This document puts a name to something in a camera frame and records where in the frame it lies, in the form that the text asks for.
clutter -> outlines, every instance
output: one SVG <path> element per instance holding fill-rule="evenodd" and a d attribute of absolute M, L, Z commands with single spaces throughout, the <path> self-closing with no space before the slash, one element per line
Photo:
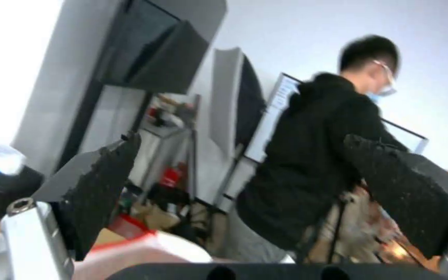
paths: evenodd
<path fill-rule="evenodd" d="M 380 245 L 376 239 L 387 243 L 402 235 L 395 221 L 384 215 L 384 210 L 372 201 L 362 187 L 347 193 L 347 205 L 341 220 L 335 252 L 342 257 L 353 257 L 362 263 L 379 263 L 375 252 Z M 313 248 L 311 262 L 323 263 L 327 260 L 329 244 L 339 215 L 338 205 L 334 205 L 320 231 L 318 243 Z"/>

face mask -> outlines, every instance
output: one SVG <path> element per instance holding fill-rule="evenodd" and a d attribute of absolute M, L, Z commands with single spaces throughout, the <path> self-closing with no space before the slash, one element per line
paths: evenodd
<path fill-rule="evenodd" d="M 369 97 L 369 99 L 371 99 L 371 101 L 373 101 L 373 103 L 378 104 L 379 100 L 381 99 L 381 96 L 378 94 L 374 94 L 372 92 L 368 92 L 366 94 L 366 96 Z"/>
<path fill-rule="evenodd" d="M 384 87 L 379 93 L 378 96 L 379 97 L 387 97 L 390 96 L 394 93 L 397 92 L 396 88 L 395 88 L 395 79 L 393 78 L 393 74 L 392 71 L 388 68 L 388 66 L 386 66 L 386 64 L 384 64 L 383 62 L 380 62 L 378 60 L 374 60 L 373 62 L 375 62 L 375 64 L 381 65 L 388 77 L 388 81 L 389 81 L 389 85 L 387 85 L 386 87 Z"/>

white surface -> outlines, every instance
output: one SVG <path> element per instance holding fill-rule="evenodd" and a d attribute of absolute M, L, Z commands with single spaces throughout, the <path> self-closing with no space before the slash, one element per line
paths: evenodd
<path fill-rule="evenodd" d="M 153 161 L 157 147 L 160 145 L 160 137 L 143 129 L 139 131 L 139 134 L 142 142 L 129 174 L 129 179 L 134 185 L 142 187 L 143 179 L 148 172 L 150 163 Z"/>
<path fill-rule="evenodd" d="M 336 72 L 339 51 L 348 41 L 365 34 L 393 39 L 402 54 L 399 92 L 381 101 L 383 117 L 428 137 L 423 155 L 448 169 L 447 1 L 228 0 L 228 6 L 213 47 L 240 46 L 265 99 L 281 72 L 301 80 L 319 71 Z M 209 202 L 228 164 L 208 137 L 213 60 L 208 52 L 191 89 L 202 95 L 199 196 Z M 241 188 L 247 179 L 231 188 Z"/>
<path fill-rule="evenodd" d="M 73 280 L 106 279 L 136 264 L 211 263 L 212 257 L 198 245 L 164 232 L 94 249 L 75 263 Z"/>
<path fill-rule="evenodd" d="M 240 48 L 215 50 L 210 139 L 225 158 L 235 155 L 236 115 L 242 80 L 243 53 Z"/>

white wall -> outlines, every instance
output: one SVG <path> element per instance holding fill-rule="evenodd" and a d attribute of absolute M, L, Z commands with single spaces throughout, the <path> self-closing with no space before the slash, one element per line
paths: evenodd
<path fill-rule="evenodd" d="M 0 1 L 0 142 L 23 118 L 63 0 Z"/>
<path fill-rule="evenodd" d="M 381 103 L 383 116 L 430 139 L 424 155 L 448 169 L 448 1 L 444 0 L 228 0 L 229 13 L 215 48 L 240 46 L 260 78 L 265 98 L 280 72 L 309 79 L 335 72 L 340 48 L 379 34 L 400 47 L 399 93 Z M 213 55 L 192 86 L 203 95 L 199 117 L 199 196 L 211 201 L 224 163 L 208 139 Z M 235 193 L 253 173 L 242 163 Z"/>
<path fill-rule="evenodd" d="M 15 148 L 28 157 L 28 165 L 46 175 L 57 165 L 119 3 L 64 1 L 14 140 Z M 91 151 L 116 140 L 112 136 L 129 128 L 141 99 L 141 91 L 107 87 L 81 149 Z"/>

